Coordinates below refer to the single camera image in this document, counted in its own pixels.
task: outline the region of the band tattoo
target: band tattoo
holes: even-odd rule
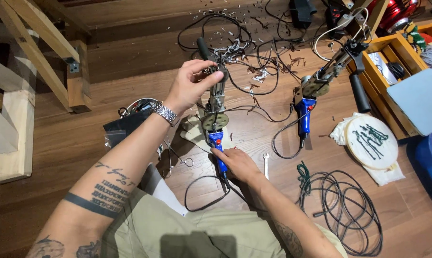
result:
[[[106,168],[110,169],[111,171],[108,172],[107,174],[116,174],[116,175],[120,176],[120,179],[116,179],[116,181],[120,182],[122,185],[126,185],[127,184],[126,180],[130,179],[126,175],[119,172],[119,171],[123,170],[122,168],[112,168],[112,167],[109,167],[108,165],[101,163],[100,161],[97,162],[95,167],[106,167]],[[130,181],[130,183],[127,186],[130,186],[130,185],[135,185],[135,183]]]
[[[64,255],[64,244],[57,240],[46,238],[39,240],[31,247],[26,258],[60,258]]]
[[[115,219],[129,195],[129,191],[103,180],[100,184],[95,185],[91,200],[86,200],[71,192],[68,192],[64,199],[94,213]]]
[[[101,250],[101,242],[90,242],[88,246],[80,246],[75,253],[77,258],[99,258]]]
[[[300,258],[304,254],[300,240],[296,233],[288,226],[283,225],[278,221],[274,221],[276,230],[280,233],[284,243],[288,246],[288,250],[294,258]]]

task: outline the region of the metal bracket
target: metal bracket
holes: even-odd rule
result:
[[[66,62],[70,66],[70,73],[78,73],[79,72],[79,63],[77,61],[75,61],[74,58],[68,57],[68,58],[64,58],[63,60],[64,60],[64,62]]]

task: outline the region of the metal watch band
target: metal watch band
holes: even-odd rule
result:
[[[177,117],[178,115],[176,113],[174,113],[169,108],[162,105],[161,102],[156,102],[152,106],[151,113],[157,113],[157,114],[161,115],[161,117],[163,117],[165,120],[168,121],[168,123],[171,125],[171,127],[176,126],[180,120]]]

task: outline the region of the red object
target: red object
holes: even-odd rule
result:
[[[374,0],[367,6],[369,15],[379,1],[383,0]],[[396,23],[403,18],[410,17],[418,7],[418,0],[389,0],[385,14],[382,16],[378,27],[390,34],[394,34],[403,26]]]
[[[432,37],[430,35],[425,33],[420,33],[420,36],[425,39],[426,44],[432,43]]]

